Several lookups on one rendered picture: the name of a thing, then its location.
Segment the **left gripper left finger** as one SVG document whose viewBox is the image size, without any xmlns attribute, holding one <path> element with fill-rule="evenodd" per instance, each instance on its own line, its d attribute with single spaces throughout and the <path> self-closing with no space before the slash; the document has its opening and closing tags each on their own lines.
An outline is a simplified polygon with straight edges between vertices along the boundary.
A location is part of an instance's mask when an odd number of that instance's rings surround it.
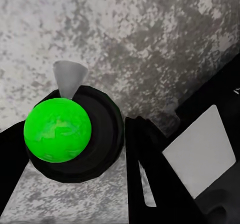
<svg viewBox="0 0 240 224">
<path fill-rule="evenodd" d="M 24 125 L 22 121 L 0 133 L 0 216 L 30 160 Z"/>
</svg>

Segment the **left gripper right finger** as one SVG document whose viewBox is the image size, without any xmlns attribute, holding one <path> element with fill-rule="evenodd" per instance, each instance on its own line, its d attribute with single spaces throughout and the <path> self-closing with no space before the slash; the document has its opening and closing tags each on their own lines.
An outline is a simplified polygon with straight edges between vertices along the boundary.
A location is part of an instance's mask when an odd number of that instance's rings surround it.
<svg viewBox="0 0 240 224">
<path fill-rule="evenodd" d="M 144 125 L 125 127 L 129 224 L 210 224 Z M 145 204 L 137 151 L 156 207 Z"/>
</svg>

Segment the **insectifuge atomizer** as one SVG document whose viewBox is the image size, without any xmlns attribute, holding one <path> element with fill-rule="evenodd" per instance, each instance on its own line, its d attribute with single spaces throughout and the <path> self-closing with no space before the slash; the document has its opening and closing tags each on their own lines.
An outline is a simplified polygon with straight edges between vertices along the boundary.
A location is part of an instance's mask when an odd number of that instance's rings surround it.
<svg viewBox="0 0 240 224">
<path fill-rule="evenodd" d="M 126 126 L 106 93 L 81 85 L 89 72 L 86 66 L 68 60 L 52 65 L 58 89 L 27 116 L 26 153 L 47 178 L 82 183 L 99 177 L 117 161 Z"/>
</svg>

